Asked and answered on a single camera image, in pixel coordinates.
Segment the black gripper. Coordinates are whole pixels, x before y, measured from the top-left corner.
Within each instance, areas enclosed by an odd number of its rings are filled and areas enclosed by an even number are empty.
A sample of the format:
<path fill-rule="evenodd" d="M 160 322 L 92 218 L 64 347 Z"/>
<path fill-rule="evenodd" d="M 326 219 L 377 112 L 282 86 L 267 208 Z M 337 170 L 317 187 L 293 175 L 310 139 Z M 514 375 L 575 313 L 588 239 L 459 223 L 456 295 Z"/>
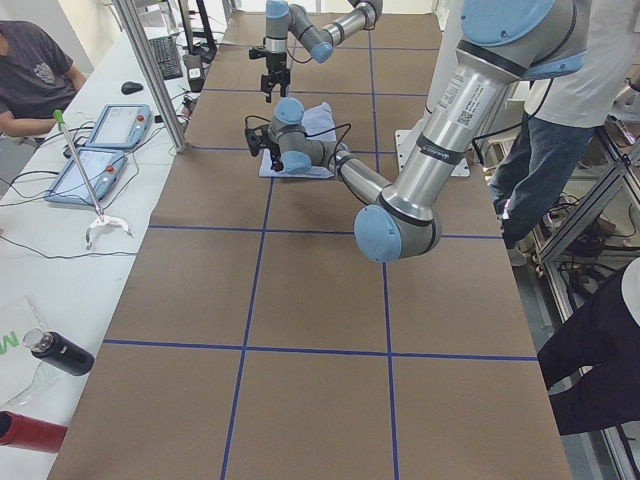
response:
<path fill-rule="evenodd" d="M 291 71 L 287 64 L 288 53 L 264 51 L 263 57 L 266 60 L 267 73 L 261 76 L 261 91 L 265 95 L 271 95 L 278 87 L 279 94 L 286 95 L 291 80 Z"/>
<path fill-rule="evenodd" d="M 277 143 L 271 143 L 267 149 L 269 150 L 271 160 L 271 170 L 274 172 L 281 172 L 284 169 L 284 165 L 281 161 L 280 147 Z"/>

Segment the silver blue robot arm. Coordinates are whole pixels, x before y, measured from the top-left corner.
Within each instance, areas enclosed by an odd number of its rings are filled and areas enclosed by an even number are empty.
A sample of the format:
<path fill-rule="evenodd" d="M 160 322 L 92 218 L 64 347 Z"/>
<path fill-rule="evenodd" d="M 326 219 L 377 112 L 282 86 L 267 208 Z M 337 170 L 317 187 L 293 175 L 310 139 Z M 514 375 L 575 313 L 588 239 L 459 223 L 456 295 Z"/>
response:
<path fill-rule="evenodd" d="M 586 56 L 588 1 L 466 1 L 461 8 L 457 65 L 393 182 L 339 142 L 313 140 L 303 105 L 284 96 L 264 137 L 280 170 L 324 167 L 363 203 L 356 243 L 375 262 L 422 255 L 441 236 L 435 202 L 503 89 L 520 80 L 578 71 Z"/>
<path fill-rule="evenodd" d="M 350 1 L 353 10 L 322 28 L 315 26 L 306 10 L 287 1 L 267 1 L 265 37 L 260 46 L 249 50 L 251 60 L 265 58 L 267 73 L 261 75 L 261 91 L 270 103 L 272 92 L 280 86 L 280 96 L 287 95 L 291 81 L 288 67 L 288 35 L 296 40 L 317 63 L 324 63 L 334 48 L 362 30 L 375 27 L 383 11 L 382 1 Z"/>

